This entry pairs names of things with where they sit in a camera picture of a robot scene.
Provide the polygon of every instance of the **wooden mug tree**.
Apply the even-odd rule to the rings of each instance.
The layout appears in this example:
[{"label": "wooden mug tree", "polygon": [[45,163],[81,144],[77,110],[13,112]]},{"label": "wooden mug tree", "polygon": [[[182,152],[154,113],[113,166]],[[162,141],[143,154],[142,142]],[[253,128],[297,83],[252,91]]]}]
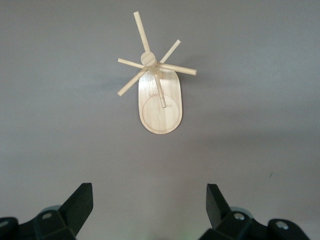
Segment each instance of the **wooden mug tree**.
[{"label": "wooden mug tree", "polygon": [[166,134],[176,129],[182,119],[181,88],[176,72],[196,75],[197,70],[165,64],[181,43],[179,40],[157,62],[155,55],[150,51],[138,11],[134,13],[134,18],[144,47],[144,53],[141,55],[142,64],[121,58],[118,62],[139,68],[141,71],[118,92],[118,95],[122,96],[139,80],[138,101],[142,124],[152,133]]}]

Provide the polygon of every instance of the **gray surface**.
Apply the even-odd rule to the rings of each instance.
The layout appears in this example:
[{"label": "gray surface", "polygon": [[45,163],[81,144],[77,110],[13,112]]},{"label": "gray surface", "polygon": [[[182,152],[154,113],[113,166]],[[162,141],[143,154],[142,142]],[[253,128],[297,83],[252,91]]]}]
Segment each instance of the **gray surface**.
[{"label": "gray surface", "polygon": [[[139,119],[139,11],[179,74],[183,118]],[[206,184],[266,224],[320,236],[320,2],[0,1],[0,216],[23,223],[92,182],[79,240],[196,240]]]}]

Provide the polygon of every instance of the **oval wooden base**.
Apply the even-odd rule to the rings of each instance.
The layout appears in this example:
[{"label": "oval wooden base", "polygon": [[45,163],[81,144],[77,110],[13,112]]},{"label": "oval wooden base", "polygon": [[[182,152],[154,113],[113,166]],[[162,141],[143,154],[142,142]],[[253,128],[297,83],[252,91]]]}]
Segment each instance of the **oval wooden base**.
[{"label": "oval wooden base", "polygon": [[182,99],[179,78],[175,71],[161,69],[160,83],[167,107],[160,101],[155,77],[147,71],[139,80],[139,115],[146,129],[155,134],[167,134],[178,127],[182,119]]}]

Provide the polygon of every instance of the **screw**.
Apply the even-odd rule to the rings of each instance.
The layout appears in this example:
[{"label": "screw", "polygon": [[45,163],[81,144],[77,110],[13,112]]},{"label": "screw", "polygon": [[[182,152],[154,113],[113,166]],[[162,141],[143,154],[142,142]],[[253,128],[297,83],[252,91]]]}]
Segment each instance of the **screw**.
[{"label": "screw", "polygon": [[0,228],[7,226],[9,221],[0,222]]},{"label": "screw", "polygon": [[243,216],[240,212],[235,213],[234,217],[237,220],[245,220],[245,216]]},{"label": "screw", "polygon": [[284,230],[288,230],[289,229],[289,226],[283,221],[277,221],[275,223],[275,225],[280,229],[284,229]]},{"label": "screw", "polygon": [[42,216],[42,219],[49,219],[52,217],[52,214],[51,213],[46,213]]}]

